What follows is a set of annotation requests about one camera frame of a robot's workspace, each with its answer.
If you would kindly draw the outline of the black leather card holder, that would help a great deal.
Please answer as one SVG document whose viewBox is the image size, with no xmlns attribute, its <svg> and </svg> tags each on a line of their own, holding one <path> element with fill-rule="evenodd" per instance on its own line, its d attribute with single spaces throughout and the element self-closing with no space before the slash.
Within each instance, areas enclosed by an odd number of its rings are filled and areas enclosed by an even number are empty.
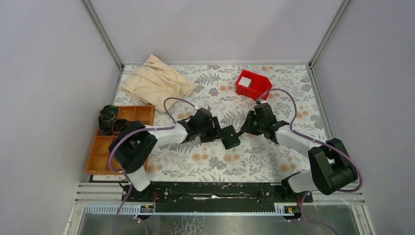
<svg viewBox="0 0 415 235">
<path fill-rule="evenodd" d="M 241 143 L 239 136 L 233 125 L 229 125 L 222 128 L 220 134 L 220 140 L 222 141 L 224 148 L 226 150 L 237 147 Z"/>
</svg>

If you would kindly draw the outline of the red plastic bin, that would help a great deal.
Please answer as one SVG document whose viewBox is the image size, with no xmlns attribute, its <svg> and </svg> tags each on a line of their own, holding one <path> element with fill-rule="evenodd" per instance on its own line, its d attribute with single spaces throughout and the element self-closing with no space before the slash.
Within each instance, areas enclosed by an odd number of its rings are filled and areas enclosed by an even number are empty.
<svg viewBox="0 0 415 235">
<path fill-rule="evenodd" d="M 252 80 L 252 84 L 249 88 L 238 85 L 238 82 L 242 76 Z M 238 95 L 243 95 L 253 100 L 257 100 L 264 93 L 265 95 L 262 98 L 266 100 L 268 97 L 268 93 L 266 91 L 272 88 L 272 84 L 268 77 L 248 70 L 241 71 L 239 77 L 235 82 L 235 86 L 235 92 Z"/>
</svg>

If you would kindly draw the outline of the stack of credit cards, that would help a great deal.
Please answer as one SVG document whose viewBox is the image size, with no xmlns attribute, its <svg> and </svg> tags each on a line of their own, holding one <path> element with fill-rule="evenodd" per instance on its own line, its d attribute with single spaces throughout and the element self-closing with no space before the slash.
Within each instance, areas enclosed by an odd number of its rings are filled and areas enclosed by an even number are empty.
<svg viewBox="0 0 415 235">
<path fill-rule="evenodd" d="M 238 82 L 238 85 L 242 87 L 247 87 L 247 88 L 249 88 L 251 84 L 252 84 L 252 80 L 244 76 L 242 76 Z"/>
</svg>

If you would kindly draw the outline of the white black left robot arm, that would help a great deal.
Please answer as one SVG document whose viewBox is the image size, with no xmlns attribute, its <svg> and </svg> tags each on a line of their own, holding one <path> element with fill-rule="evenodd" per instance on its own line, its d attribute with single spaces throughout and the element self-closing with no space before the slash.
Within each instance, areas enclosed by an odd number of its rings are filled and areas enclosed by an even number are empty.
<svg viewBox="0 0 415 235">
<path fill-rule="evenodd" d="M 200 108 L 187 119 L 174 121 L 172 126 L 149 126 L 133 121 L 110 144 L 109 163 L 115 159 L 121 171 L 134 187 L 133 195 L 140 201 L 151 197 L 151 180 L 144 163 L 154 148 L 166 144 L 182 144 L 200 139 L 201 143 L 220 139 L 218 118 Z"/>
</svg>

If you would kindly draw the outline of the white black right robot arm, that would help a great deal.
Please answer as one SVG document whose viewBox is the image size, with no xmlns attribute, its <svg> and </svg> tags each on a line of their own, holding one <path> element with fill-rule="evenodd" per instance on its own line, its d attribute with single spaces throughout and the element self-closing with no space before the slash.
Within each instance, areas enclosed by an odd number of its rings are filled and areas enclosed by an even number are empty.
<svg viewBox="0 0 415 235">
<path fill-rule="evenodd" d="M 320 191 L 325 195 L 344 192 L 344 187 L 359 177 L 341 140 L 321 141 L 295 131 L 290 123 L 277 120 L 268 103 L 257 104 L 248 112 L 237 134 L 241 136 L 244 133 L 263 135 L 308 158 L 309 171 L 295 173 L 281 181 L 280 194 L 285 201 L 292 202 L 306 191 Z"/>
</svg>

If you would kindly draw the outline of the beige folded cloth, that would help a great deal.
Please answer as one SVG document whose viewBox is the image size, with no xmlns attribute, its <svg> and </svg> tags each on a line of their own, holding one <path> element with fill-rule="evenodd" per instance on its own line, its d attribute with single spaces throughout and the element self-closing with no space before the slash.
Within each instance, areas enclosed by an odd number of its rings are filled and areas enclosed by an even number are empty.
<svg viewBox="0 0 415 235">
<path fill-rule="evenodd" d="M 150 103 L 161 113 L 173 106 L 173 98 L 184 99 L 195 89 L 191 81 L 153 54 L 134 68 L 121 85 L 121 90 L 134 101 Z"/>
</svg>

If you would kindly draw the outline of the dark green rolled cloth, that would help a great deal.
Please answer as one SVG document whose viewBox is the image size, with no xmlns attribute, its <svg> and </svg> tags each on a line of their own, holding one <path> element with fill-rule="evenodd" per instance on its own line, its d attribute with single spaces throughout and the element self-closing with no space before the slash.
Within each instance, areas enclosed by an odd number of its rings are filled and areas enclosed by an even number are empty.
<svg viewBox="0 0 415 235">
<path fill-rule="evenodd" d="M 119 107 L 116 105 L 105 105 L 100 111 L 100 116 L 104 116 L 110 120 L 116 120 L 118 115 Z"/>
</svg>

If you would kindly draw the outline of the dark floral rolled cloth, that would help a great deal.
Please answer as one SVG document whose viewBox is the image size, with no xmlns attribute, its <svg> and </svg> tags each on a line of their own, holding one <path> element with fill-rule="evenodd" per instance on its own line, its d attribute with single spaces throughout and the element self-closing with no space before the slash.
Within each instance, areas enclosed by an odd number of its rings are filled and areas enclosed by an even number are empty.
<svg viewBox="0 0 415 235">
<path fill-rule="evenodd" d="M 98 117 L 98 135 L 111 136 L 113 134 L 114 121 L 107 116 L 100 115 Z"/>
</svg>

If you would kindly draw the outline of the wooden compartment tray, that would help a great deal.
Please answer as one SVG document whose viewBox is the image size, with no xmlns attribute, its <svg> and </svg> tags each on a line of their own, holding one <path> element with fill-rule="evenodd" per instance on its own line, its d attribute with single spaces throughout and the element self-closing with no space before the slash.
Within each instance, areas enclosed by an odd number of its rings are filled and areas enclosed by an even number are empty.
<svg viewBox="0 0 415 235">
<path fill-rule="evenodd" d="M 144 125 L 152 125 L 154 122 L 155 108 L 153 106 L 118 106 L 116 119 L 124 118 L 130 122 L 139 120 Z M 86 163 L 85 172 L 89 175 L 120 175 L 111 171 L 108 167 L 111 143 L 118 135 L 100 136 L 96 131 L 90 154 Z"/>
</svg>

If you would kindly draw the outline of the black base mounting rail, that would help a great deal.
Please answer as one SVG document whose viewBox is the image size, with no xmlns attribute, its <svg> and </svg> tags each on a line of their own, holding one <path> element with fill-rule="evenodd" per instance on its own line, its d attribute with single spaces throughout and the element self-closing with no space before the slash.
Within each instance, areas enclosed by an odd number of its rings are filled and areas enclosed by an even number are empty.
<svg viewBox="0 0 415 235">
<path fill-rule="evenodd" d="M 122 199 L 149 203 L 156 212 L 277 212 L 275 204 L 298 206 L 304 193 L 286 184 L 151 182 L 143 191 L 123 187 Z"/>
</svg>

